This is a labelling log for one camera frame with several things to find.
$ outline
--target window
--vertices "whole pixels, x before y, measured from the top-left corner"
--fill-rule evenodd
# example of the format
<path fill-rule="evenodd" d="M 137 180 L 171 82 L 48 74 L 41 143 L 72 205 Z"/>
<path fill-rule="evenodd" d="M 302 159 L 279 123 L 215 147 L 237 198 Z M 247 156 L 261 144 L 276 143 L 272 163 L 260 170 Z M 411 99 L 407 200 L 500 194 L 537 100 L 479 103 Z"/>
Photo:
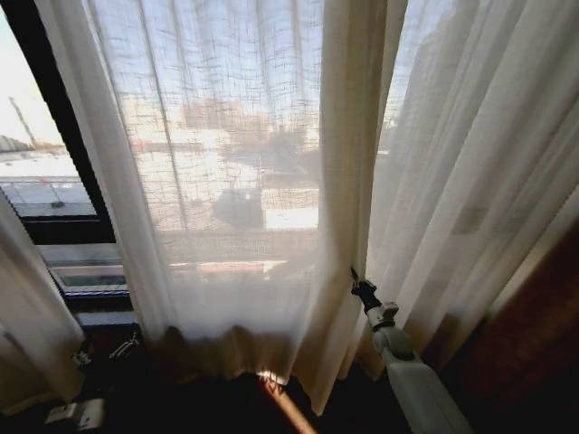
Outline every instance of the window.
<path fill-rule="evenodd" d="M 0 189 L 65 297 L 126 297 L 109 215 L 38 11 L 33 1 L 2 7 Z"/>

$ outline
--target floor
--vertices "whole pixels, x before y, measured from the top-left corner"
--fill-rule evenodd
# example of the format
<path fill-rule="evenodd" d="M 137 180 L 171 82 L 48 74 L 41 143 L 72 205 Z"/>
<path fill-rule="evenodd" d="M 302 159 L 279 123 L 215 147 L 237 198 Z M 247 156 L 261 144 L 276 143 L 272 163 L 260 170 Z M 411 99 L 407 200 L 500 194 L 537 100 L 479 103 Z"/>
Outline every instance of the floor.
<path fill-rule="evenodd" d="M 271 390 L 283 397 L 282 403 Z M 251 374 L 170 388 L 134 384 L 109 396 L 102 432 L 409 432 L 387 380 L 372 382 L 357 366 L 346 380 L 336 383 L 321 417 L 309 410 L 308 397 L 294 379 L 283 390 L 271 390 Z M 297 418 L 282 409 L 287 410 L 288 401 Z M 45 432 L 48 408 L 40 405 L 3 420 L 0 431 Z"/>

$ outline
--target curtain fold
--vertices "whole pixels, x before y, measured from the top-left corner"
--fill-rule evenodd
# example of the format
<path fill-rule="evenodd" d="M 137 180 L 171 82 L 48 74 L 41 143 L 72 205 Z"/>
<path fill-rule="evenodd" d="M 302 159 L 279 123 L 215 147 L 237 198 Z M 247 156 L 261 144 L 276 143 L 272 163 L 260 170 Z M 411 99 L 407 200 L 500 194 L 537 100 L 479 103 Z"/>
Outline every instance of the curtain fold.
<path fill-rule="evenodd" d="M 0 194 L 0 410 L 70 400 L 82 375 L 71 356 L 82 331 L 12 205 Z"/>

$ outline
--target white curtain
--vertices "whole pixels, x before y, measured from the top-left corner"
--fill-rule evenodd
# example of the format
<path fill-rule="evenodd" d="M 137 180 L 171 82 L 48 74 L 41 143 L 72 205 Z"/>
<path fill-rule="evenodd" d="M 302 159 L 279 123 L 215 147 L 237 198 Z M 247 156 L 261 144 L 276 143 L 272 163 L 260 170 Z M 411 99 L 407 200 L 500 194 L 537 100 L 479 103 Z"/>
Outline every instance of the white curtain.
<path fill-rule="evenodd" d="M 579 182 L 578 19 L 566 0 L 408 6 L 366 275 L 433 365 L 457 351 Z"/>
<path fill-rule="evenodd" d="M 181 378 L 295 373 L 320 412 L 366 258 L 443 363 L 577 183 L 575 2 L 37 5 Z"/>
<path fill-rule="evenodd" d="M 181 379 L 295 373 L 321 411 L 405 3 L 37 5 L 151 347 Z"/>
<path fill-rule="evenodd" d="M 81 328 L 3 194 L 0 282 L 0 411 L 74 398 L 82 376 L 71 356 L 81 345 Z"/>

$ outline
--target windowsill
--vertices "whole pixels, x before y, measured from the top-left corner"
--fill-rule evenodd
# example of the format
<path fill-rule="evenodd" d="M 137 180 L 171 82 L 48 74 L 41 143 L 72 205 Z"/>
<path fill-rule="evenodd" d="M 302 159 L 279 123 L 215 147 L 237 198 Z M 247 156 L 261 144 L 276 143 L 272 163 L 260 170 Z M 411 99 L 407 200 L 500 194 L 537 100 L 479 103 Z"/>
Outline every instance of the windowsill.
<path fill-rule="evenodd" d="M 134 326 L 137 324 L 135 312 L 80 312 L 75 314 L 81 327 Z"/>

